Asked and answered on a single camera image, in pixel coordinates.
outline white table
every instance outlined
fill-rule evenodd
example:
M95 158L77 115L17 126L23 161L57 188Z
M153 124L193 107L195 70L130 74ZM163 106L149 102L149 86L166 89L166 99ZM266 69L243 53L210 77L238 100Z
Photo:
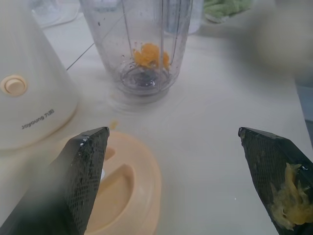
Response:
M67 32L60 41L64 43L50 39L66 66L90 43L70 42L89 32L82 19L45 31L48 36L57 32ZM118 121L118 131L149 146L163 177L157 235L277 234L253 186L237 135L241 126L291 139L313 160L293 82L282 85L281 95L274 89L264 95L248 88L237 78L255 75L236 69L227 48L222 39L190 36L176 84L162 100L134 113L109 104L114 91L108 91L110 78L95 46L68 71L82 101L55 138Z

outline blender cup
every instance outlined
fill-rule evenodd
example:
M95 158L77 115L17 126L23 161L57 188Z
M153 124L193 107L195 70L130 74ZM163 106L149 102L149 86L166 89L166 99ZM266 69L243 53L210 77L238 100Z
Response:
M137 99L164 94L176 81L192 0L80 0L95 45L116 87Z

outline peach plastic lid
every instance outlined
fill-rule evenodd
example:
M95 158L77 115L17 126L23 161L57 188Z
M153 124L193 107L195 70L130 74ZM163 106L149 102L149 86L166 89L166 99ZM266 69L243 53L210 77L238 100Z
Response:
M161 174L150 150L132 136L111 132L104 171L85 235L153 235Z

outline blender knob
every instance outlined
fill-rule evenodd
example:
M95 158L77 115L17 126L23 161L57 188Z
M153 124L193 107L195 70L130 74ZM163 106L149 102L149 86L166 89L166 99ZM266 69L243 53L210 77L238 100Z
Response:
M12 96L19 96L25 93L27 83L24 78L18 75L12 75L4 78L0 83L1 90Z

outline clear plastic cup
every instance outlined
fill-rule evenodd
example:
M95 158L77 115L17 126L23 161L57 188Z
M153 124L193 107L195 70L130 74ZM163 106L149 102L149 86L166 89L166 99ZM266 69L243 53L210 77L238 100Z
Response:
M129 98L153 100L176 81L192 0L80 0L95 45L115 86ZM169 14L171 33L168 32Z
M58 0L28 0L28 5L39 25L53 23L61 17Z

